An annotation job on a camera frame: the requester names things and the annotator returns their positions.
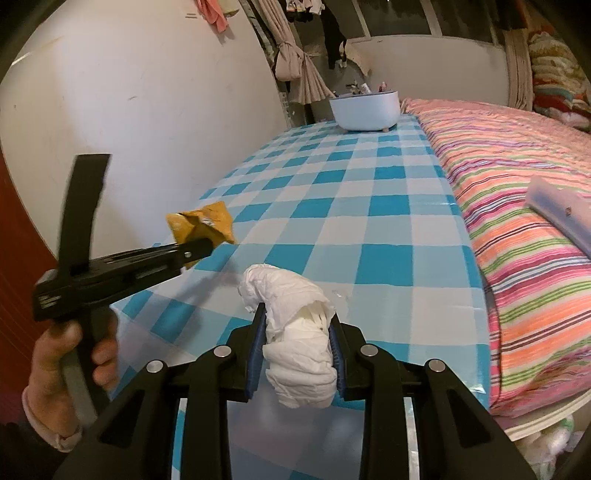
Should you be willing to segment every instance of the red wooden door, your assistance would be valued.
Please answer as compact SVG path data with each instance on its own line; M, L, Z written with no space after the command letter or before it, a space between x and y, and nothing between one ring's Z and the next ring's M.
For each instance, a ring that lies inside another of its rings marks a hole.
M0 148L0 423L15 420L35 340L47 328L46 322L33 322L33 286L55 264L18 197Z

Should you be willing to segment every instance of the yellow wrapper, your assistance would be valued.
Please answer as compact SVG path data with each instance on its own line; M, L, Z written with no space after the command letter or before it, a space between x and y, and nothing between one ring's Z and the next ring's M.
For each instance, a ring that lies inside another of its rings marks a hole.
M183 244L197 238L209 238L213 247L217 248L222 242L236 245L236 239L232 232L233 219L226 210L223 202L212 203L199 210L190 212L169 213L166 221L174 239L178 244ZM191 268L199 260L185 264Z

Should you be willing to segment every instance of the sleeve cuff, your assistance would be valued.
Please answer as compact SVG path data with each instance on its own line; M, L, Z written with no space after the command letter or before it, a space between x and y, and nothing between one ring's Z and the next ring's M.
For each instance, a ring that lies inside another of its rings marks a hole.
M33 430L49 445L58 450L61 453L69 453L78 444L82 438L82 427L78 426L76 432L68 438L60 436L58 433L52 432L45 425L43 425L39 419L29 408L27 400L27 390L29 387L22 391L22 408L25 411L27 420Z

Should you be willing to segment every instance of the white storage box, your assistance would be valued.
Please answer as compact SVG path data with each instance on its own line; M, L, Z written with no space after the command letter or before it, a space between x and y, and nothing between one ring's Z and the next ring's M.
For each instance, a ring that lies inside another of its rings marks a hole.
M342 95L331 99L330 107L345 130L386 130L400 119L398 92Z

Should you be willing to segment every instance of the stack of folded blankets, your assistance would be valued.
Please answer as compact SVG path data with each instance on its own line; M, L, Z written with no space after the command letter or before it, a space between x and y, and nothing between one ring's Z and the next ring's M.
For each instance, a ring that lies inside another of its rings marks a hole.
M529 40L534 78L534 110L566 125L591 129L591 88L573 53L547 32Z

